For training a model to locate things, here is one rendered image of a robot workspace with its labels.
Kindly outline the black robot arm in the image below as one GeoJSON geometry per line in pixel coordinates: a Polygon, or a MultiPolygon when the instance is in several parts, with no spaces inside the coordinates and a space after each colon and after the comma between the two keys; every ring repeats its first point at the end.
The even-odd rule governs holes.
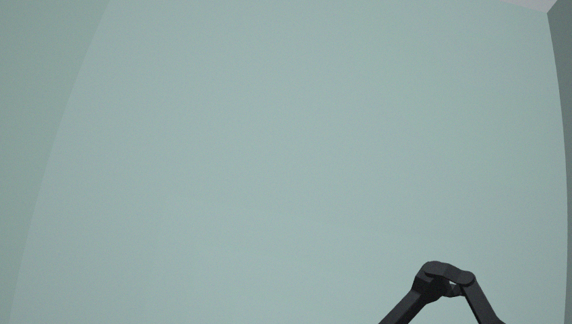
{"type": "Polygon", "coordinates": [[[479,324],[506,324],[496,316],[472,272],[440,261],[423,264],[411,290],[379,324],[409,324],[426,304],[441,296],[465,296],[479,324]]]}

